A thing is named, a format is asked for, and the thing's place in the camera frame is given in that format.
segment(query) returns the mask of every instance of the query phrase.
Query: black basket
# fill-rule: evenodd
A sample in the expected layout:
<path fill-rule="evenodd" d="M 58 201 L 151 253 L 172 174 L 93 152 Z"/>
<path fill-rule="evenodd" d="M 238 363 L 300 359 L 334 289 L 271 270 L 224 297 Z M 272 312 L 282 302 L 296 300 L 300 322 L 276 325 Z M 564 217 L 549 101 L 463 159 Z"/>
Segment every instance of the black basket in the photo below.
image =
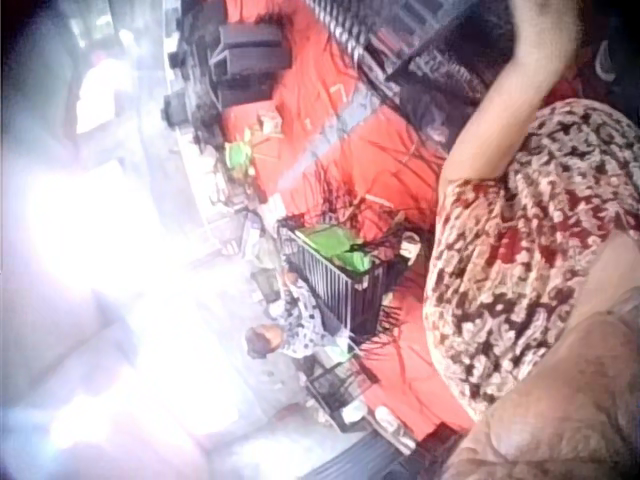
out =
<path fill-rule="evenodd" d="M 354 342 L 370 338 L 378 328 L 382 297 L 389 286 L 387 272 L 391 262 L 375 263 L 364 273 L 334 265 L 313 250 L 296 234 L 299 217 L 278 223 L 278 240 L 288 268 L 310 287 L 323 313 L 327 331 L 339 323 L 349 330 Z"/>
<path fill-rule="evenodd" d="M 359 359 L 352 357 L 308 378 L 306 390 L 336 427 L 346 433 L 357 428 L 358 424 L 347 425 L 342 410 L 377 382 L 375 374 Z"/>

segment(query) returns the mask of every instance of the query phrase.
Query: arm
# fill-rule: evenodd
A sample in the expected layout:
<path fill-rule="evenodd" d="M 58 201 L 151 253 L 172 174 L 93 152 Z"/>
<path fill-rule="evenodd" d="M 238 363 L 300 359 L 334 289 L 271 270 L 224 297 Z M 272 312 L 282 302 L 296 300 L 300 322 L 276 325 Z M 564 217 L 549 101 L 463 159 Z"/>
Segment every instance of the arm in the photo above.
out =
<path fill-rule="evenodd" d="M 579 30 L 576 0 L 511 0 L 511 9 L 514 56 L 453 146 L 440 177 L 440 201 L 452 181 L 504 173 L 573 57 Z"/>

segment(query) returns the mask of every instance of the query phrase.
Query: green bag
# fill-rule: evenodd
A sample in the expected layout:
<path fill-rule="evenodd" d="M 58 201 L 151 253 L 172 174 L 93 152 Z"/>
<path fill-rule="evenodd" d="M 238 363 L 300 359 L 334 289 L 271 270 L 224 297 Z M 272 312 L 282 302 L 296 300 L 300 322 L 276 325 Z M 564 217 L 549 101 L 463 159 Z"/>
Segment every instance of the green bag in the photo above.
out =
<path fill-rule="evenodd" d="M 371 255 L 349 252 L 352 245 L 361 243 L 351 231 L 338 225 L 317 225 L 298 230 L 302 239 L 316 252 L 336 265 L 354 273 L 364 273 L 371 268 Z"/>

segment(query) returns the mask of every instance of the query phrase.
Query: person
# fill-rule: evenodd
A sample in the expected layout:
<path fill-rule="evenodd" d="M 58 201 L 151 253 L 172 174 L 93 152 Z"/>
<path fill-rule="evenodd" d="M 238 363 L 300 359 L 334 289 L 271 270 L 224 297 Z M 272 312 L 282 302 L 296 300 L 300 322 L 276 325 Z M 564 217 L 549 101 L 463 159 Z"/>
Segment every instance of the person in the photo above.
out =
<path fill-rule="evenodd" d="M 427 344 L 478 422 L 443 478 L 637 474 L 640 132 L 588 100 L 538 112 L 578 4 L 510 5 L 513 58 L 439 183 Z"/>
<path fill-rule="evenodd" d="M 265 359 L 274 352 L 302 359 L 335 342 L 324 330 L 309 286 L 291 270 L 286 270 L 283 277 L 284 311 L 274 323 L 251 327 L 245 334 L 247 354 L 253 359 Z"/>

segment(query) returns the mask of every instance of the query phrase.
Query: raised arm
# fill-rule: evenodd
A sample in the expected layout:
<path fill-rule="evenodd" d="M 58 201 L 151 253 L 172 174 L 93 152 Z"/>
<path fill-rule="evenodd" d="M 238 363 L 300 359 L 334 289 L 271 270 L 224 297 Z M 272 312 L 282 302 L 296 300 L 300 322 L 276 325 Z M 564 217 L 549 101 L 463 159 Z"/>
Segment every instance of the raised arm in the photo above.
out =
<path fill-rule="evenodd" d="M 439 198 L 455 180 L 502 175 L 549 91 L 575 54 L 578 0 L 510 0 L 513 58 L 460 133 L 442 169 Z"/>

